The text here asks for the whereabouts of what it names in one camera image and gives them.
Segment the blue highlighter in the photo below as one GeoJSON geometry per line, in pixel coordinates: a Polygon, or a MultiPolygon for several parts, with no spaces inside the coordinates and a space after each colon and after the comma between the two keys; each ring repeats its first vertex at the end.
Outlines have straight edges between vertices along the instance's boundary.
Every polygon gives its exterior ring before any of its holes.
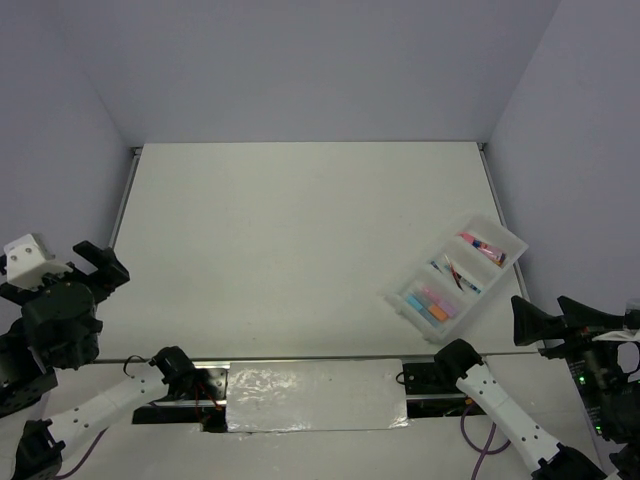
{"type": "Polygon", "coordinates": [[[415,295],[408,295],[406,302],[412,309],[420,314],[428,312],[428,308],[421,302],[421,299],[415,295]]]}

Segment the dark blue gel pen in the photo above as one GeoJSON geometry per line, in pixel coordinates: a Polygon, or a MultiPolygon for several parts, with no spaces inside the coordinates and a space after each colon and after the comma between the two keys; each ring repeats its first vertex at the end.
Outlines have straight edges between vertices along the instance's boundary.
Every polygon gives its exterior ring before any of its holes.
{"type": "Polygon", "coordinates": [[[443,274],[449,274],[449,267],[447,265],[439,263],[436,260],[431,260],[430,265],[443,274]]]}

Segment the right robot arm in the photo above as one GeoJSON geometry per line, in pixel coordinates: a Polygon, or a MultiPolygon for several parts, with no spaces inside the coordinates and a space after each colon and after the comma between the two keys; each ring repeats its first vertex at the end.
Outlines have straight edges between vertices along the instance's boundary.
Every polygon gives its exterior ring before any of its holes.
{"type": "Polygon", "coordinates": [[[517,367],[510,393],[485,360],[466,341],[456,339],[434,357],[436,383],[462,392],[511,442],[533,479],[636,479],[639,476],[639,381],[618,361],[623,344],[639,343],[639,302],[630,300],[621,315],[609,314],[566,296],[552,316],[522,297],[511,300],[514,342],[542,343],[539,361],[517,367]],[[612,473],[569,445],[564,428],[588,426],[620,445],[610,456],[612,473]]]}

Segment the light blue gel pen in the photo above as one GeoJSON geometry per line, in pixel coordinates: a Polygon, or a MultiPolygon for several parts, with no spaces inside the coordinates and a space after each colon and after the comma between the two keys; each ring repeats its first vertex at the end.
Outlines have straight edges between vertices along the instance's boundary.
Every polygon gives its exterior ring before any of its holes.
{"type": "Polygon", "coordinates": [[[468,281],[467,279],[465,279],[464,277],[459,277],[459,281],[465,285],[466,287],[470,288],[471,290],[473,290],[474,292],[480,294],[482,292],[482,290],[477,287],[475,284],[473,284],[472,282],[468,281]]]}

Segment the purple highlighter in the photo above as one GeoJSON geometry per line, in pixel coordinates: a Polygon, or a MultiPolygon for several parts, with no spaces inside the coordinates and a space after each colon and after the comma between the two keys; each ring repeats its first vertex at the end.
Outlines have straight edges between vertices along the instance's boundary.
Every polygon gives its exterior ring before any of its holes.
{"type": "Polygon", "coordinates": [[[443,310],[449,318],[453,318],[457,315],[458,310],[446,301],[441,295],[435,293],[433,290],[423,287],[422,293],[426,295],[434,304],[436,304],[441,310],[443,310]]]}

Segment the red gel pen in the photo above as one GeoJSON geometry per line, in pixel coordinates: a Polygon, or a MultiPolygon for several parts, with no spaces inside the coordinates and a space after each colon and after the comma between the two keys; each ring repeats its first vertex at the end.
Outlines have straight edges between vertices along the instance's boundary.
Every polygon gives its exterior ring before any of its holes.
{"type": "Polygon", "coordinates": [[[453,262],[450,260],[450,258],[448,257],[447,254],[443,254],[443,257],[444,257],[444,259],[445,259],[445,261],[447,263],[447,266],[449,267],[449,271],[450,271],[450,273],[451,273],[451,275],[452,275],[452,277],[454,279],[455,284],[457,285],[457,287],[461,291],[464,291],[463,287],[462,287],[462,284],[460,282],[459,275],[458,275],[458,273],[457,273],[457,271],[456,271],[456,269],[455,269],[455,267],[453,265],[453,262]]]}

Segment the orange highlighter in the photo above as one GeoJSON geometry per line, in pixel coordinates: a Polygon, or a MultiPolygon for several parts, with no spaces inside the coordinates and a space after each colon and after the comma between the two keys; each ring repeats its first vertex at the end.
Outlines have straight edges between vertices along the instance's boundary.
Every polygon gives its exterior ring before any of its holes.
{"type": "Polygon", "coordinates": [[[449,320],[448,313],[437,304],[431,304],[427,308],[427,311],[440,323],[444,323],[449,320]]]}

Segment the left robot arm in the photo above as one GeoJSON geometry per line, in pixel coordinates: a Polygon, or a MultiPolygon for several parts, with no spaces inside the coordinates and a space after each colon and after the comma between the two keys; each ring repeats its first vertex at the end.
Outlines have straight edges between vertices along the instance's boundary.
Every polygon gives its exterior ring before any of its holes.
{"type": "Polygon", "coordinates": [[[82,241],[73,250],[90,272],[57,259],[36,234],[1,254],[1,297],[19,308],[1,335],[4,479],[62,479],[63,464],[124,416],[195,389],[196,367],[169,346],[138,366],[124,365],[120,381],[95,390],[89,376],[99,370],[98,307],[130,274],[111,248],[82,241]]]}

